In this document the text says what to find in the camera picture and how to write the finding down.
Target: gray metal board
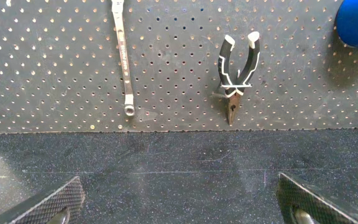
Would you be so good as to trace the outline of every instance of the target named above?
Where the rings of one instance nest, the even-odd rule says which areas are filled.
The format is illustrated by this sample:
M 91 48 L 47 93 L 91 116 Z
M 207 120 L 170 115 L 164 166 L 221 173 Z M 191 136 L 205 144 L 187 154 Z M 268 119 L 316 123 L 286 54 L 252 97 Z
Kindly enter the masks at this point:
M 0 133 L 358 127 L 358 49 L 334 31 L 341 1 L 126 0 L 132 119 L 109 0 L 6 3 Z M 260 64 L 229 126 L 213 94 L 219 48 L 225 34 L 237 41 L 235 72 L 253 30 Z

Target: pliers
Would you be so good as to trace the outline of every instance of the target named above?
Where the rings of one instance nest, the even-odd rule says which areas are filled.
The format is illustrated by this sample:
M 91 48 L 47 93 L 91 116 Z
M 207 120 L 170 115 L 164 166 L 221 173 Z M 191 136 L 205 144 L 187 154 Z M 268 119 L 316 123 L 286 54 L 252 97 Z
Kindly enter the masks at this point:
M 237 74 L 229 73 L 229 58 L 236 41 L 229 35 L 224 37 L 224 41 L 219 53 L 218 72 L 221 79 L 221 87 L 225 89 L 225 97 L 229 99 L 227 107 L 227 119 L 232 125 L 239 109 L 241 96 L 245 88 L 252 87 L 249 83 L 254 74 L 260 54 L 259 32 L 252 32 L 248 35 L 249 53 L 244 69 Z

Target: blue tape roll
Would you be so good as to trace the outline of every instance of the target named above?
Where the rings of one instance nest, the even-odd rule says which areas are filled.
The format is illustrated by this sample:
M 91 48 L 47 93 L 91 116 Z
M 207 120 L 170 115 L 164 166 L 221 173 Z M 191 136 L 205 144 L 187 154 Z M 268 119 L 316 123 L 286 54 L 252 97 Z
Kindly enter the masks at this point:
M 344 0 L 336 16 L 336 29 L 345 44 L 358 47 L 358 0 Z

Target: combination wrench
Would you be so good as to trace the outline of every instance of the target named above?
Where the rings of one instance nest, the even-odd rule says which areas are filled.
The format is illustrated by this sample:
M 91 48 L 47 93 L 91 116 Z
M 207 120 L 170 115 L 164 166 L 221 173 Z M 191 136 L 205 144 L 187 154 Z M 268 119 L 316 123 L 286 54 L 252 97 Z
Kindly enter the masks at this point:
M 124 111 L 127 116 L 135 115 L 134 94 L 131 85 L 131 75 L 129 73 L 128 52 L 125 41 L 124 21 L 122 19 L 122 11 L 124 9 L 124 0 L 111 0 L 111 12 L 114 16 L 116 25 L 119 55 L 121 58 L 122 73 L 124 76 L 125 88 L 125 107 Z

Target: black speckled countertop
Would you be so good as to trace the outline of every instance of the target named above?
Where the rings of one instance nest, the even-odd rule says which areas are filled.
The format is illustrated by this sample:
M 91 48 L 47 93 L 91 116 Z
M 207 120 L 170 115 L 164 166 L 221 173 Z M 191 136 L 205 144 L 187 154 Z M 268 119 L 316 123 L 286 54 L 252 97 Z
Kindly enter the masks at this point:
M 358 129 L 0 135 L 0 213 L 79 175 L 82 223 L 283 223 L 282 170 L 358 206 Z

